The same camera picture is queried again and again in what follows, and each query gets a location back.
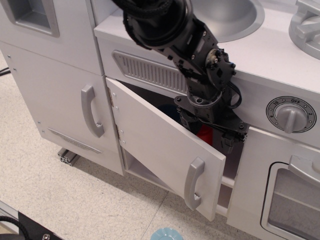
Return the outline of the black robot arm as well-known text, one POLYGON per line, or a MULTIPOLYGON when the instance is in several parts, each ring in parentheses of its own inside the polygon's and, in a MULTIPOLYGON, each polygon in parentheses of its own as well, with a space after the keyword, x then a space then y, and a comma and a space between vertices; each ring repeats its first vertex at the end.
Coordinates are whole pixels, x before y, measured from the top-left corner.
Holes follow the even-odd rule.
POLYGON ((248 124, 234 112, 235 64, 193 12, 189 0, 117 0, 123 24, 134 42, 167 57, 184 76, 187 94, 174 99, 181 124, 194 134, 203 125, 221 132, 224 153, 246 139, 248 124))

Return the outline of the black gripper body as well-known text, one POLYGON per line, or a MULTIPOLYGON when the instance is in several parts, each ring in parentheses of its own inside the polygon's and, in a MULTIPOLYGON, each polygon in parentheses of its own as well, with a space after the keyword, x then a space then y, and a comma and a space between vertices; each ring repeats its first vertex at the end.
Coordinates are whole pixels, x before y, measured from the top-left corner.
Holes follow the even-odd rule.
POLYGON ((174 98, 177 110, 188 112, 200 121, 201 125, 207 125, 222 133, 236 133, 237 142, 243 142, 247 138, 248 124, 242 121, 236 113, 230 109, 220 96, 215 101, 208 101, 196 96, 177 96, 174 98))

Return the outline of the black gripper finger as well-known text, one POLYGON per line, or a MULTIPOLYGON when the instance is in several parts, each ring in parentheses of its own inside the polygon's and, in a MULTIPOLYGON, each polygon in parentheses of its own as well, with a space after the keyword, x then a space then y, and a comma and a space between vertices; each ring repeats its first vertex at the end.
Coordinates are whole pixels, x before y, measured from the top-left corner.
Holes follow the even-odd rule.
POLYGON ((237 143, 237 135, 235 132, 227 131, 222 134, 221 147, 225 154, 231 154, 237 143))
POLYGON ((181 110, 179 113, 181 124, 190 132, 198 133, 200 131, 200 121, 194 116, 189 115, 185 110, 181 110))

